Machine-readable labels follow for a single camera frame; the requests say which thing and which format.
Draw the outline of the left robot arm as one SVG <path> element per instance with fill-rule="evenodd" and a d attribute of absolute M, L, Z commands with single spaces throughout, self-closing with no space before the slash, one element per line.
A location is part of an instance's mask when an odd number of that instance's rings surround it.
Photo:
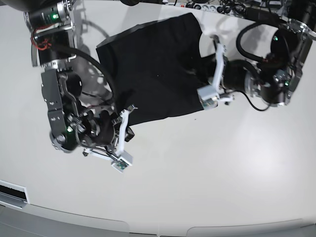
<path fill-rule="evenodd" d="M 270 1 L 264 9 L 244 3 L 241 17 L 252 21 L 243 28 L 236 39 L 236 48 L 243 59 L 225 62 L 221 88 L 230 96 L 234 92 L 245 97 L 257 96 L 267 108 L 288 105 L 303 75 L 303 66 L 313 41 L 316 40 L 316 2 L 314 0 L 291 0 L 284 3 L 281 14 L 272 12 Z M 265 57 L 246 51 L 242 37 L 259 26 L 276 28 L 270 52 Z"/>

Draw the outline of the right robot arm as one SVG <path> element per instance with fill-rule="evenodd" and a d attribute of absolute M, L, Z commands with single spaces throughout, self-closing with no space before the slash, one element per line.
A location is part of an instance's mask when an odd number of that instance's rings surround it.
<path fill-rule="evenodd" d="M 118 111 L 117 86 L 109 72 L 77 48 L 72 0 L 28 0 L 24 9 L 30 31 L 32 64 L 41 66 L 41 91 L 47 105 L 50 139 L 66 153 L 77 147 L 120 156 L 128 135 L 128 117 L 133 107 Z M 110 97 L 98 105 L 84 106 L 82 79 L 71 61 L 82 58 L 104 77 Z"/>

